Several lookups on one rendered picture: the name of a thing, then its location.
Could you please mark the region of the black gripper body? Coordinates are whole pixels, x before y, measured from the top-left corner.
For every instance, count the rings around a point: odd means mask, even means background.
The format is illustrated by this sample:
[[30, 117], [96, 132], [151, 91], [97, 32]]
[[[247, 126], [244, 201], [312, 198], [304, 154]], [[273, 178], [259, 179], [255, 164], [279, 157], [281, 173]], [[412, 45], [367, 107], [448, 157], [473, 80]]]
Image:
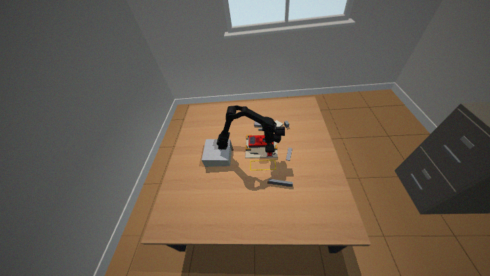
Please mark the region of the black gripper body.
[[265, 152], [274, 152], [275, 151], [275, 148], [273, 146], [273, 142], [271, 142], [271, 140], [273, 139], [273, 136], [272, 137], [266, 137], [265, 136], [265, 143], [267, 143], [267, 145], [265, 146]]

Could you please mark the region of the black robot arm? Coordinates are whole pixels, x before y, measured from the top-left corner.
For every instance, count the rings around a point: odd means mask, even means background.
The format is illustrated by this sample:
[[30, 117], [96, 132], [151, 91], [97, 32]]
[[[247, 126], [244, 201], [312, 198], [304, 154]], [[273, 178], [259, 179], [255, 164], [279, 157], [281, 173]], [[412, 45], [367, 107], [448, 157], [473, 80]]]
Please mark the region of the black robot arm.
[[[240, 110], [241, 112], [236, 113], [236, 110]], [[217, 139], [218, 149], [221, 150], [227, 149], [227, 145], [228, 145], [227, 142], [230, 134], [228, 131], [231, 122], [234, 119], [240, 118], [242, 116], [246, 116], [256, 121], [257, 123], [261, 124], [261, 126], [263, 127], [262, 131], [265, 131], [265, 136], [266, 137], [273, 136], [271, 142], [274, 141], [279, 143], [281, 141], [281, 136], [285, 136], [285, 127], [277, 126], [277, 124], [274, 122], [272, 118], [261, 116], [260, 114], [257, 114], [256, 112], [248, 109], [246, 106], [229, 106], [227, 108], [227, 113], [225, 118], [226, 122], [225, 122], [224, 129]]]

